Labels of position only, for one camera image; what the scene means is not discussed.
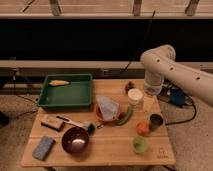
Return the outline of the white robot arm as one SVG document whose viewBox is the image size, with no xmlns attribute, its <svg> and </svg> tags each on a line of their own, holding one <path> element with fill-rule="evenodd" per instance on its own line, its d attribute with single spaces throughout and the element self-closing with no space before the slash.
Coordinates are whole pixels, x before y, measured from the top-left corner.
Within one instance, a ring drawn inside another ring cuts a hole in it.
<svg viewBox="0 0 213 171">
<path fill-rule="evenodd" d="M 177 63 L 175 57 L 176 52 L 171 45 L 162 45 L 142 53 L 140 61 L 145 69 L 145 92 L 158 95 L 164 79 L 168 79 L 213 107 L 213 74 Z"/>
</svg>

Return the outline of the yellowish soft gripper fingers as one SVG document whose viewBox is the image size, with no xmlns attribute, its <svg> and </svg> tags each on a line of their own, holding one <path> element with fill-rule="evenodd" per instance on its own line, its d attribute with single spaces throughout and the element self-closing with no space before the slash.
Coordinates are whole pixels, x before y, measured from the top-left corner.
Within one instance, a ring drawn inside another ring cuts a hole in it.
<svg viewBox="0 0 213 171">
<path fill-rule="evenodd" d="M 143 111 L 145 113 L 148 113 L 151 110 L 153 103 L 154 97 L 150 95 L 145 95 L 143 100 Z"/>
</svg>

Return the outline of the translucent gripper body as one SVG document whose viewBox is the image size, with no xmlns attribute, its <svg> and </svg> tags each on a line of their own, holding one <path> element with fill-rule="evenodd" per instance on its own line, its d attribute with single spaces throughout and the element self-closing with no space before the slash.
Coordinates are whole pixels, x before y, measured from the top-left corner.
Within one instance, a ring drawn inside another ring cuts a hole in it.
<svg viewBox="0 0 213 171">
<path fill-rule="evenodd" d="M 159 74 L 151 72 L 145 73 L 144 90 L 149 95 L 158 95 L 163 86 L 163 77 Z"/>
</svg>

